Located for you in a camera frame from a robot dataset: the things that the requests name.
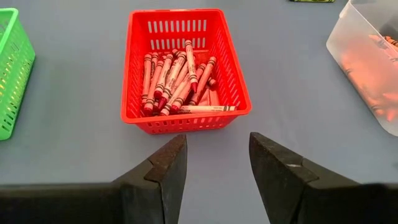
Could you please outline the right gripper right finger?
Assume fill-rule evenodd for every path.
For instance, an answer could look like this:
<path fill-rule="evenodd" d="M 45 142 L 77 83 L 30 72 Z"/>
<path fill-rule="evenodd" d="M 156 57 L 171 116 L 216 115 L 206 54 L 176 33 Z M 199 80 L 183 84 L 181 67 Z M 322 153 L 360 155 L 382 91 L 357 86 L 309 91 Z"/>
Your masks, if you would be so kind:
<path fill-rule="evenodd" d="M 304 188 L 318 176 L 303 156 L 257 132 L 250 133 L 249 157 L 270 223 L 297 224 Z"/>

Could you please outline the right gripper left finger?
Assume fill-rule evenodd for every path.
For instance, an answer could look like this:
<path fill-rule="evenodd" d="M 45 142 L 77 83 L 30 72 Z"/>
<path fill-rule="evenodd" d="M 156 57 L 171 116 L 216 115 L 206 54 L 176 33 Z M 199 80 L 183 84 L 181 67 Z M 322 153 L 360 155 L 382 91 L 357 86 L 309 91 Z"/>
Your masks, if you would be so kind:
<path fill-rule="evenodd" d="M 187 137 L 179 134 L 114 180 L 123 224 L 178 224 L 186 176 Z"/>

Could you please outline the red plastic basket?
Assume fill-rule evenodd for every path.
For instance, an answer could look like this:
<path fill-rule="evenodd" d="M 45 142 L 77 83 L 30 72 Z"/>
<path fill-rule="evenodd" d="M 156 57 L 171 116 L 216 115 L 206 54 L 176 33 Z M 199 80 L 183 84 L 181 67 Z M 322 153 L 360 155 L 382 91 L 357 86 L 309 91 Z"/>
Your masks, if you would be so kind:
<path fill-rule="evenodd" d="M 219 101 L 222 105 L 235 106 L 236 111 L 144 116 L 141 96 L 145 54 L 183 50 L 187 39 L 192 41 L 197 63 L 216 57 L 213 77 L 218 83 Z M 161 9 L 130 13 L 121 92 L 121 119 L 125 123 L 135 124 L 148 134 L 220 129 L 251 109 L 248 88 L 222 10 Z"/>

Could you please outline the clear plastic bin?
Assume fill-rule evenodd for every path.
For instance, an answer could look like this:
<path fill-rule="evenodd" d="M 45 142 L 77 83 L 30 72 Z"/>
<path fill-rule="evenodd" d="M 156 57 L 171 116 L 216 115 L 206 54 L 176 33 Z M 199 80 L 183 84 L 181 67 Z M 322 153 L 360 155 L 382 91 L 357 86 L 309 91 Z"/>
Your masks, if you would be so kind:
<path fill-rule="evenodd" d="M 373 72 L 375 81 L 371 83 L 356 83 L 346 76 L 383 129 L 398 137 L 398 108 L 370 107 L 371 96 L 398 92 L 398 48 L 387 43 L 387 49 L 380 49 L 368 35 L 398 41 L 398 0 L 348 0 L 326 42 L 341 69 L 341 59 L 348 55 Z"/>

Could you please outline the green plastic basket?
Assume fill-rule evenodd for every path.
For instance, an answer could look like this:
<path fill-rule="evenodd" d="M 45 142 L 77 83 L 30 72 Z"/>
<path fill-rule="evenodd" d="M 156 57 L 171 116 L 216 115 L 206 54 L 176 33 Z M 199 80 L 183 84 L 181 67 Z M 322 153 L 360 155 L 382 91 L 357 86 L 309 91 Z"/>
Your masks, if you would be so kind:
<path fill-rule="evenodd" d="M 0 141 L 11 137 L 35 51 L 16 8 L 0 8 Z"/>

